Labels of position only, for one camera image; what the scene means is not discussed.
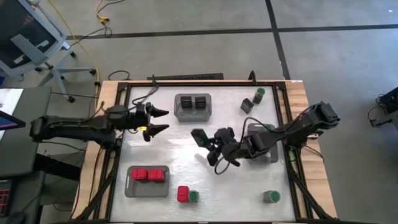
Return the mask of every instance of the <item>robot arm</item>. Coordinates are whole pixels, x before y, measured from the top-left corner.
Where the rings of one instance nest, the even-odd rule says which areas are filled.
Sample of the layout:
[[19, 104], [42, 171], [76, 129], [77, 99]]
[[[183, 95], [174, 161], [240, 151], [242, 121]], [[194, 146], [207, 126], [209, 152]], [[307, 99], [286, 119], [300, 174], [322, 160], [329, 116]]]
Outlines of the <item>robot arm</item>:
[[155, 108], [151, 103], [137, 104], [135, 113], [116, 105], [105, 110], [104, 115], [93, 118], [61, 118], [58, 116], [42, 116], [31, 122], [30, 137], [35, 142], [55, 137], [95, 141], [105, 149], [114, 149], [116, 130], [146, 127], [143, 131], [145, 141], [150, 141], [159, 132], [168, 128], [167, 124], [154, 125], [150, 117], [157, 118], [169, 112]]
[[208, 162], [214, 166], [220, 154], [224, 159], [235, 166], [240, 166], [236, 159], [253, 159], [263, 155], [280, 140], [288, 140], [289, 145], [301, 148], [307, 142], [307, 137], [313, 133], [322, 133], [322, 129], [334, 128], [340, 118], [330, 104], [324, 102], [310, 106], [295, 120], [275, 129], [250, 136], [244, 136], [241, 142], [234, 138], [232, 128], [217, 130], [214, 138], [209, 139], [202, 129], [194, 129], [191, 135], [199, 147], [209, 150]]

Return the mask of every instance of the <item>small green object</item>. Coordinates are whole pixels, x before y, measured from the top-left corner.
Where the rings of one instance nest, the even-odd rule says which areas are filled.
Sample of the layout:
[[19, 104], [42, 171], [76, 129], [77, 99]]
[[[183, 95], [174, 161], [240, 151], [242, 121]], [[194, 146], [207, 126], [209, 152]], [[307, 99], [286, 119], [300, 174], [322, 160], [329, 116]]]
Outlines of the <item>small green object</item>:
[[253, 103], [259, 104], [262, 100], [262, 96], [266, 93], [266, 90], [263, 88], [258, 88], [256, 94], [254, 94]]
[[196, 190], [190, 190], [188, 197], [189, 197], [189, 202], [198, 202], [199, 192], [197, 192]]
[[264, 192], [262, 200], [267, 203], [277, 203], [280, 200], [280, 194], [276, 190], [268, 190]]

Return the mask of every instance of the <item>chair wheel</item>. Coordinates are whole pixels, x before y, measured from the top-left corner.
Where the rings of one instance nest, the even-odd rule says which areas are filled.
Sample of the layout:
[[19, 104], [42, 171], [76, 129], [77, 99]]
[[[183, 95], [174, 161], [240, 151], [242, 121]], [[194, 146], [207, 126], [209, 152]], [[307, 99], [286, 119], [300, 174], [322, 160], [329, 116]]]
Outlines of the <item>chair wheel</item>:
[[69, 96], [68, 97], [68, 101], [69, 101], [69, 103], [73, 103], [73, 102], [75, 102], [75, 99], [74, 99], [74, 97]]

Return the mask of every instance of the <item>chair leg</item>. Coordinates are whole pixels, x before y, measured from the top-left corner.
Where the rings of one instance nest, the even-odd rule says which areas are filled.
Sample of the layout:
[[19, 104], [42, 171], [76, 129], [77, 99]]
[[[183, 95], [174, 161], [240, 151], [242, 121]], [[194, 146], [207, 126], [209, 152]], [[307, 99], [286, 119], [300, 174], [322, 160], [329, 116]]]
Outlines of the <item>chair leg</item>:
[[85, 72], [90, 71], [91, 68], [57, 68], [61, 73], [70, 73], [70, 72]]
[[53, 73], [49, 72], [37, 86], [44, 86], [52, 79], [53, 76]]
[[65, 85], [63, 85], [62, 74], [57, 69], [52, 69], [52, 73], [54, 74], [55, 83], [58, 85], [59, 89], [61, 90], [61, 93], [64, 94], [63, 97], [65, 97], [65, 99], [67, 99], [70, 103], [73, 103], [75, 101], [75, 99], [74, 99], [74, 97], [68, 95], [68, 93], [65, 89]]

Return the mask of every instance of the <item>red block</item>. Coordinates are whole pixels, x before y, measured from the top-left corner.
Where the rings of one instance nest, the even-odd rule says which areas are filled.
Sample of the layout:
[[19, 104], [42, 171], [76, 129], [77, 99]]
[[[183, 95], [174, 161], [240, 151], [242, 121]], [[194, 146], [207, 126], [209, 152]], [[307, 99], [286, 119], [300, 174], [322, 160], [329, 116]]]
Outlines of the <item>red block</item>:
[[154, 182], [164, 182], [164, 171], [162, 169], [148, 170], [148, 179]]
[[147, 170], [145, 168], [135, 168], [131, 172], [131, 178], [133, 180], [146, 180]]
[[177, 201], [189, 202], [189, 188], [187, 186], [179, 186], [177, 189]]

